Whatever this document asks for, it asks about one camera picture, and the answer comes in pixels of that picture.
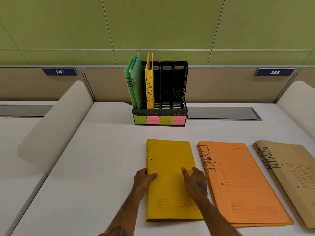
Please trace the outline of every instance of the desk organizer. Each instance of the desk organizer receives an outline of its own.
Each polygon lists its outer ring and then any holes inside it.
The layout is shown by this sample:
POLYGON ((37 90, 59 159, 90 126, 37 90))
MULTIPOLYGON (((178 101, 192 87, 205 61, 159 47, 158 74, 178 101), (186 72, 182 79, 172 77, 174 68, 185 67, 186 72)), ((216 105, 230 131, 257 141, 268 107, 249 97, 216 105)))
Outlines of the desk organizer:
MULTIPOLYGON (((141 64, 144 76, 146 62, 141 64)), ((154 61, 153 66, 154 109, 132 109, 135 125, 184 127, 187 118, 187 61, 154 61)), ((143 78, 143 92, 146 91, 144 81, 143 78)))

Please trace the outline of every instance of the number plate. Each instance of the number plate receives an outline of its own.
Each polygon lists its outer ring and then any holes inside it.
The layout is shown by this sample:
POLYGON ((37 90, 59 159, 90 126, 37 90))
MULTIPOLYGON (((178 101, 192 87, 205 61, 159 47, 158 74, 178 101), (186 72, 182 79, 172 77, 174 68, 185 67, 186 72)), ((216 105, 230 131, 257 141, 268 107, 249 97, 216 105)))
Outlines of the number plate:
POLYGON ((255 76, 290 76, 294 68, 266 69, 259 68, 255 76))
POLYGON ((42 68, 47 76, 77 76, 75 68, 42 68))

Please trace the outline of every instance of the white desk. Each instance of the white desk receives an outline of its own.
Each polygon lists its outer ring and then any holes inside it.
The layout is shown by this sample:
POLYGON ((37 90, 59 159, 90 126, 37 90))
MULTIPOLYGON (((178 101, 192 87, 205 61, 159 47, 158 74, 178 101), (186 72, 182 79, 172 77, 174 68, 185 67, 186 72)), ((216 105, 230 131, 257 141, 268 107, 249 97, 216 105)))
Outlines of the white desk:
MULTIPOLYGON (((251 144, 259 139, 299 143, 315 156, 315 142, 275 104, 193 106, 254 107, 263 121, 188 120, 186 127, 134 126, 130 105, 96 102, 12 235, 96 236, 103 232, 130 192, 136 171, 145 167, 148 138, 190 141, 199 169, 199 140, 246 143, 289 210, 251 144)), ((238 230, 244 236, 315 235, 298 224, 238 230)), ((204 222, 146 223, 145 199, 140 204, 136 236, 208 233, 204 222)))
MULTIPOLYGON (((54 104, 43 101, 0 101, 0 104, 54 104)), ((0 236, 11 235, 46 179, 17 155, 20 140, 41 118, 0 117, 0 236)))

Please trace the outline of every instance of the green wall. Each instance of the green wall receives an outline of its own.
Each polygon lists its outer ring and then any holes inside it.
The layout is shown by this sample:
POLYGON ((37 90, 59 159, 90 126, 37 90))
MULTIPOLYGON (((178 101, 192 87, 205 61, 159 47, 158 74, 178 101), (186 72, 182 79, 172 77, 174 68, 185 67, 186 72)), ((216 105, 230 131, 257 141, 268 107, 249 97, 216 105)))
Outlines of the green wall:
POLYGON ((0 64, 315 64, 315 0, 2 0, 0 64))

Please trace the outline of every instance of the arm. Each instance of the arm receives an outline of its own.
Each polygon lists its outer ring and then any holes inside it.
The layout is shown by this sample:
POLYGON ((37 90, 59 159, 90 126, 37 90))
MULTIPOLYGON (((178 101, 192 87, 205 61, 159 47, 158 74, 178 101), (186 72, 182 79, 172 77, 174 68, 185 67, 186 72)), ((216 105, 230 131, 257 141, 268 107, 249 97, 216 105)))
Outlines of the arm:
POLYGON ((148 190, 151 181, 156 177, 157 173, 146 175, 145 168, 137 172, 131 193, 128 195, 111 224, 108 226, 105 235, 133 236, 140 201, 148 190))
POLYGON ((198 206, 212 236, 241 236, 241 234, 223 217, 208 199, 207 181, 203 171, 193 168, 189 177, 182 167, 187 191, 198 206))

